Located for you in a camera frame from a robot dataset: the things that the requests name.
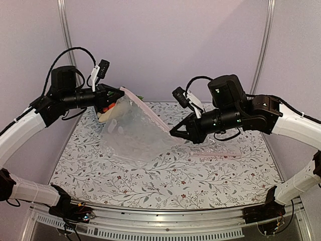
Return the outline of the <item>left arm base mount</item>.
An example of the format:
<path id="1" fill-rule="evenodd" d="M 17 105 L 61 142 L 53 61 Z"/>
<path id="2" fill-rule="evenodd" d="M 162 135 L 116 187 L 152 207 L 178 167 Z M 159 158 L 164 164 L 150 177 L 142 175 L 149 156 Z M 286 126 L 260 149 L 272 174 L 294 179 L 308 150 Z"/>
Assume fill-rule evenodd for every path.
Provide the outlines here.
<path id="1" fill-rule="evenodd" d="M 89 220 L 95 217 L 93 209 L 89 206 L 86 206 L 85 202 L 73 204 L 71 203 L 70 195 L 66 191 L 57 185 L 52 184 L 51 186 L 58 191 L 60 197 L 57 205 L 49 208 L 50 215 L 57 216 L 75 223 L 88 223 Z"/>

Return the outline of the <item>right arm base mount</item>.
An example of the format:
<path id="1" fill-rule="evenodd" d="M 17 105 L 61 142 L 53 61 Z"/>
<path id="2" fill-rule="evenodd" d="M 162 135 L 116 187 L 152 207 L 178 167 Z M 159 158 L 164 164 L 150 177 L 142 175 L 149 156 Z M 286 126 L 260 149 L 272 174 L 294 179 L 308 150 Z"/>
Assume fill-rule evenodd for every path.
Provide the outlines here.
<path id="1" fill-rule="evenodd" d="M 268 190 L 263 204 L 242 209 L 243 219 L 246 224 L 273 218 L 283 218 L 283 215 L 285 214 L 285 205 L 276 203 L 274 197 L 275 190 L 276 186 Z M 278 231 L 279 226 L 280 222 L 275 220 L 269 223 L 260 224 L 258 229 L 263 235 L 273 235 Z"/>

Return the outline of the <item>white daikon radish toy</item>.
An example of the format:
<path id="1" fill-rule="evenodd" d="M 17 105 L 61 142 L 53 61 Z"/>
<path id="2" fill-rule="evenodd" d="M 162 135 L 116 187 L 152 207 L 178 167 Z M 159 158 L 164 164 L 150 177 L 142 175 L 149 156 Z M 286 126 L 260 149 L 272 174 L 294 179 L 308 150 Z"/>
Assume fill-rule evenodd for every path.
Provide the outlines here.
<path id="1" fill-rule="evenodd" d="M 110 119 L 129 114 L 138 107 L 145 107 L 145 103 L 138 96 L 131 98 L 130 96 L 125 95 L 118 99 L 115 103 L 116 105 L 113 109 L 107 111 L 99 119 L 97 119 L 100 124 L 105 123 Z"/>

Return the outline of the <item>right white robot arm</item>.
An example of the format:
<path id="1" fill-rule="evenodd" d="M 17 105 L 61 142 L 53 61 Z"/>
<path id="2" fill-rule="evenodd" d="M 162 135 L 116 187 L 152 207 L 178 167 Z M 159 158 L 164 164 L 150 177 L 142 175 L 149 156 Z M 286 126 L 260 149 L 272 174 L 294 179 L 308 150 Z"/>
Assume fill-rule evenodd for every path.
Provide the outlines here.
<path id="1" fill-rule="evenodd" d="M 205 111 L 202 103 L 190 92 L 191 84 L 199 79 L 208 80 L 214 110 Z M 223 75 L 217 78 L 197 76 L 185 89 L 172 92 L 181 107 L 193 112 L 170 130 L 173 137 L 201 144 L 209 134 L 223 134 L 226 130 L 242 128 L 260 131 L 300 141 L 317 149 L 307 166 L 284 183 L 270 188 L 259 214 L 270 219 L 299 194 L 320 184 L 320 121 L 299 112 L 286 101 L 274 95 L 246 94 L 239 78 Z"/>

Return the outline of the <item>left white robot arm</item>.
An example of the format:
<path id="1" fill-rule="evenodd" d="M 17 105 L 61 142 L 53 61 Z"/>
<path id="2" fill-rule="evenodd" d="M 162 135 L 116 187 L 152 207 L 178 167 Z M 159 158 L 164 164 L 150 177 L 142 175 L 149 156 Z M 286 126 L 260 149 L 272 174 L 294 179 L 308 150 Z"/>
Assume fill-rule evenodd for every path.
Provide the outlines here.
<path id="1" fill-rule="evenodd" d="M 30 138 L 49 127 L 71 109 L 83 111 L 93 106 L 103 110 L 124 96 L 124 91 L 96 80 L 105 77 L 107 67 L 94 66 L 90 79 L 92 86 L 76 85 L 76 75 L 82 73 L 75 66 L 51 68 L 48 79 L 51 86 L 46 94 L 34 100 L 24 112 L 1 131 L 1 201 L 10 199 L 36 202 L 55 207 L 64 218 L 75 210 L 70 195 L 56 185 L 42 185 L 11 174 L 4 168 L 9 158 Z"/>

